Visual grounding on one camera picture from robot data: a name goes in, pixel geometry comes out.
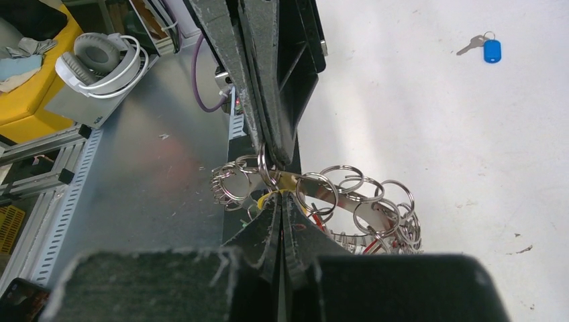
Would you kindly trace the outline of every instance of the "white table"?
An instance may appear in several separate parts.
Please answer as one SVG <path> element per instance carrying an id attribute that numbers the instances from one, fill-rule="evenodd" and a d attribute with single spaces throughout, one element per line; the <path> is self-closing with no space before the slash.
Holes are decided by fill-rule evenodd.
<path id="1" fill-rule="evenodd" d="M 303 170 L 403 181 L 427 253 L 477 258 L 512 321 L 566 321 L 569 3 L 318 6 L 329 56 L 300 124 Z M 456 55 L 486 31 L 501 62 Z"/>

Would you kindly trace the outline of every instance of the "electronic device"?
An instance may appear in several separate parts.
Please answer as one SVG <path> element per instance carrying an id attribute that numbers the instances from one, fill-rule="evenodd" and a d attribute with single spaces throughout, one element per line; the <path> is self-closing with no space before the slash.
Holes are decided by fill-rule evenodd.
<path id="1" fill-rule="evenodd" d="M 136 85 L 148 69 L 148 53 L 132 36 L 83 34 L 75 40 L 73 51 L 57 58 L 55 71 L 70 88 L 87 97 L 119 96 Z M 142 67 L 140 52 L 144 55 Z"/>

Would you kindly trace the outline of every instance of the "bunch of key rings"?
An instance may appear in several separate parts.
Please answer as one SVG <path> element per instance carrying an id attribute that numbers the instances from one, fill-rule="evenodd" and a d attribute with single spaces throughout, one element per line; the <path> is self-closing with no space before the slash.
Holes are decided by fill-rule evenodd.
<path id="1" fill-rule="evenodd" d="M 345 176 L 338 185 L 325 175 L 344 170 L 353 172 L 353 175 Z M 242 175 L 247 184 L 239 184 L 237 194 L 228 189 L 231 180 Z M 372 197 L 366 197 L 358 193 L 358 189 L 364 183 L 375 186 Z M 421 252 L 421 225 L 415 213 L 415 200 L 411 191 L 396 180 L 378 182 L 364 176 L 361 170 L 347 165 L 331 166 L 320 173 L 308 172 L 305 174 L 293 174 L 279 170 L 271 170 L 267 167 L 264 146 L 261 147 L 257 156 L 240 156 L 233 162 L 228 162 L 219 168 L 212 170 L 211 191 L 216 203 L 225 206 L 226 211 L 246 209 L 250 220 L 260 212 L 263 196 L 259 201 L 251 197 L 258 185 L 267 188 L 269 193 L 288 190 L 293 191 L 308 217 L 318 227 L 328 234 L 334 241 L 353 254 L 417 254 Z M 385 198 L 385 186 L 395 185 L 402 189 L 408 196 L 409 202 L 395 203 Z M 329 207 L 318 208 L 314 203 L 306 202 L 306 196 L 310 196 L 326 203 Z M 333 217 L 337 208 L 345 209 L 352 213 L 354 225 L 361 232 L 358 234 L 335 233 L 326 228 L 326 223 Z"/>

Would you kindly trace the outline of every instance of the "yellow chair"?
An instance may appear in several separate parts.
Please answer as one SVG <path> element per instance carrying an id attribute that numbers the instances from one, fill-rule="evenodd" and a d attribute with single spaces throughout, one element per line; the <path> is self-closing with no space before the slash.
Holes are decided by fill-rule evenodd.
<path id="1" fill-rule="evenodd" d="M 10 93 L 0 95 L 0 134 L 16 143 L 60 131 L 73 124 L 63 116 L 44 110 L 65 85 L 55 73 L 55 62 L 64 52 L 72 52 L 75 38 L 83 32 L 64 5 L 59 11 L 67 15 L 67 26 L 55 37 L 57 46 L 49 50 L 42 69 Z"/>

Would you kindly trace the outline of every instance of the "gray metal sheet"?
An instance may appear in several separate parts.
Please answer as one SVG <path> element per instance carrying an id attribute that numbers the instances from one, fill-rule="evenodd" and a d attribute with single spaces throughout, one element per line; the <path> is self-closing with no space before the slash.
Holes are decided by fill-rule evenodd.
<path id="1" fill-rule="evenodd" d="M 79 252 L 221 243 L 223 207 L 213 204 L 209 174 L 226 161 L 228 117 L 195 103 L 191 54 L 162 57 L 103 126 L 49 287 Z M 212 105 L 219 89 L 207 46 L 198 64 L 202 99 Z"/>

